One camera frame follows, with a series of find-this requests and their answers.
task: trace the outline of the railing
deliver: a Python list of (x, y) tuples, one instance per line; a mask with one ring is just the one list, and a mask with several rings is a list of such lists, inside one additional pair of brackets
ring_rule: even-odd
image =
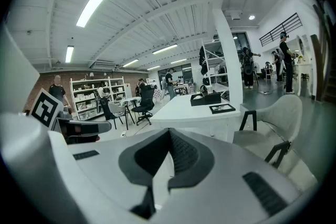
[(288, 19), (284, 20), (277, 27), (272, 29), (270, 32), (259, 38), (261, 45), (265, 46), (266, 44), (271, 43), (274, 40), (280, 40), (280, 33), (285, 31), (287, 34), (298, 27), (302, 26), (302, 22), (297, 13), (294, 13)]

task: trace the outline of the black tray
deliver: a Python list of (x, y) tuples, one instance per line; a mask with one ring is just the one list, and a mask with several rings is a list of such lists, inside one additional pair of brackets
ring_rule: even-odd
[[(226, 106), (226, 107), (230, 107), (229, 109), (225, 109), (225, 110), (214, 110), (214, 108), (217, 108), (219, 106)], [(226, 113), (226, 112), (231, 112), (231, 111), (235, 111), (236, 109), (230, 105), (230, 104), (218, 104), (218, 105), (212, 105), (209, 106), (209, 108), (211, 109), (211, 112), (213, 114), (218, 114), (218, 113)]]
[[(202, 99), (196, 99), (194, 98), (196, 96), (203, 96)], [(208, 94), (207, 92), (199, 93), (199, 94), (193, 94), (190, 98), (190, 104), (191, 106), (196, 106), (196, 105), (206, 105), (206, 104), (220, 104), (221, 103), (221, 95), (220, 93), (213, 92), (211, 94)]]

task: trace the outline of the black box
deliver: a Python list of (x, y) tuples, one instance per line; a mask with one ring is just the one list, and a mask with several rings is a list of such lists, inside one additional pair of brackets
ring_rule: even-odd
[[(203, 96), (203, 98), (194, 100), (196, 96)], [(220, 93), (215, 91), (213, 91), (213, 93), (211, 94), (208, 94), (207, 92), (193, 94), (190, 98), (191, 106), (205, 105), (205, 104), (220, 104), (221, 102), (222, 100)]]

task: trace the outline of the black rubber pad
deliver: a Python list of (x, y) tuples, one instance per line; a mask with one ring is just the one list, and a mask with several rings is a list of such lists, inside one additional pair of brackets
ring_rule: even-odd
[(79, 159), (85, 159), (85, 158), (89, 158), (89, 157), (96, 156), (96, 155), (99, 155), (98, 151), (86, 151), (86, 152), (74, 154), (73, 156), (75, 160), (78, 161)]
[(275, 190), (257, 173), (250, 172), (243, 179), (260, 201), (269, 216), (283, 210), (287, 204)]

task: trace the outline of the brick wall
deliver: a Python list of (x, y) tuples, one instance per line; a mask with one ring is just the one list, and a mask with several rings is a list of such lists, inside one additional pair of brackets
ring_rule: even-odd
[[(32, 89), (28, 100), (25, 104), (24, 109), (30, 109), (34, 103), (34, 100), (36, 98), (36, 95), (40, 91), (41, 88), (45, 89), (46, 91), (49, 90), (49, 87), (54, 83), (54, 76), (55, 75), (60, 75), (61, 76), (61, 85), (63, 86), (65, 92), (66, 92), (66, 97), (68, 98), (70, 104), (72, 107), (74, 107), (72, 103), (72, 98), (70, 94), (70, 78), (72, 80), (81, 80), (85, 78), (86, 72), (59, 72), (59, 73), (42, 73), (40, 74), (40, 77), (38, 81), (36, 82), (34, 88)], [(104, 72), (94, 72), (94, 79), (103, 79), (104, 78)], [(124, 77), (124, 83), (129, 83), (131, 85), (131, 91), (132, 91), (132, 96), (135, 96), (135, 86), (139, 82), (140, 78), (143, 78), (144, 80), (148, 78), (147, 74), (141, 74), (141, 73), (123, 73), (123, 72), (114, 72), (113, 73), (114, 78), (121, 78)]]

